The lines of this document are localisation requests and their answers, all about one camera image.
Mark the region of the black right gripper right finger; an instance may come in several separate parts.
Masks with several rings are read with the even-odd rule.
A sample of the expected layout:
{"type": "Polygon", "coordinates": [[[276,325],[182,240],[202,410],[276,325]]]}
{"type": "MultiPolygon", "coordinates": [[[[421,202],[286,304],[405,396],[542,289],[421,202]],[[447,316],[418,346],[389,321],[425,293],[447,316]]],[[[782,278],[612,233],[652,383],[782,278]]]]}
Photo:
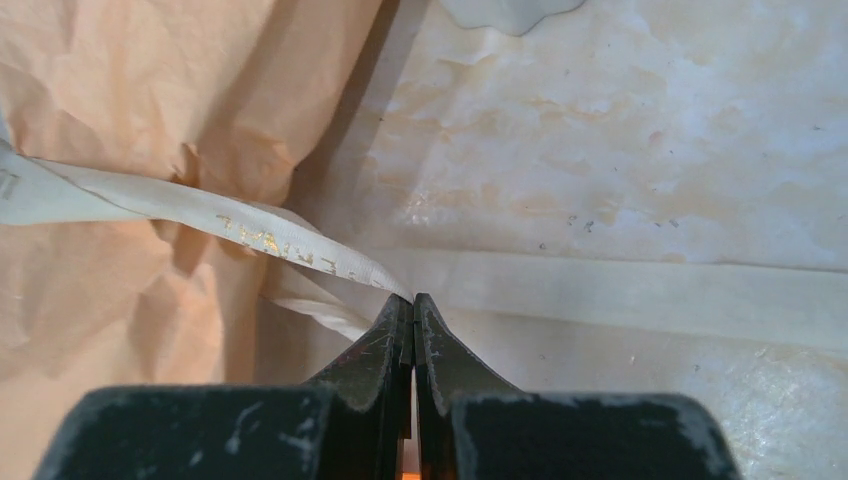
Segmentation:
{"type": "Polygon", "coordinates": [[[446,325],[434,300],[412,307],[421,475],[425,479],[736,479],[724,435],[678,394],[527,392],[446,325]]]}

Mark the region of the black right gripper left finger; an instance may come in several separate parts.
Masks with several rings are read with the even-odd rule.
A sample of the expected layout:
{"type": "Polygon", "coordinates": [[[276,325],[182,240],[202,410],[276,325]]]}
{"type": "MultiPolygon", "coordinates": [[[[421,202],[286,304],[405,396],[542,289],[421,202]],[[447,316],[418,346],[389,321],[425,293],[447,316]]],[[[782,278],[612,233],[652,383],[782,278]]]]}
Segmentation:
{"type": "Polygon", "coordinates": [[[38,479],[395,479],[410,302],[298,385],[114,386],[66,415],[38,479]]]}

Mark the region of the orange paper flower bouquet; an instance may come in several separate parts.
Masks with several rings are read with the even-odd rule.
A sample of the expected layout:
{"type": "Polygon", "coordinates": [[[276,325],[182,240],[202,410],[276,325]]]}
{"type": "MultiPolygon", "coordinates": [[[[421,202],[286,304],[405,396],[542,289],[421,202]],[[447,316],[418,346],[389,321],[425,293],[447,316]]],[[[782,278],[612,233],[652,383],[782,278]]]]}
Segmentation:
{"type": "MultiPolygon", "coordinates": [[[[379,1],[5,1],[21,153],[281,204],[379,1]]],[[[267,257],[166,221],[1,230],[1,475],[112,384],[247,383],[267,257]]]]}

